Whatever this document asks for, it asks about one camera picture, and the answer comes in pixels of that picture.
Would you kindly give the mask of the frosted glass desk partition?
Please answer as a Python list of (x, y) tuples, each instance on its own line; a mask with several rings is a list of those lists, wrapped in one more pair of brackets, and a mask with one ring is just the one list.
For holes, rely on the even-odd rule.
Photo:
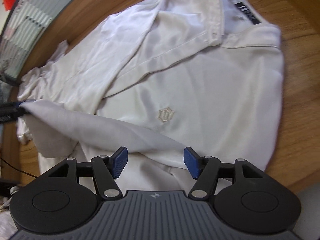
[(31, 50), (72, 0), (17, 0), (1, 33), (1, 81), (16, 85)]

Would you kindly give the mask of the cream satin shirt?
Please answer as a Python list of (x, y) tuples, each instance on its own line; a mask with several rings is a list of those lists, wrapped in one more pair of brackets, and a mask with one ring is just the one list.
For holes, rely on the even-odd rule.
[(189, 191), (185, 147), (267, 167), (283, 69), (280, 29), (248, 0), (144, 0), (23, 77), (18, 132), (31, 134), (41, 173), (124, 146), (121, 191)]

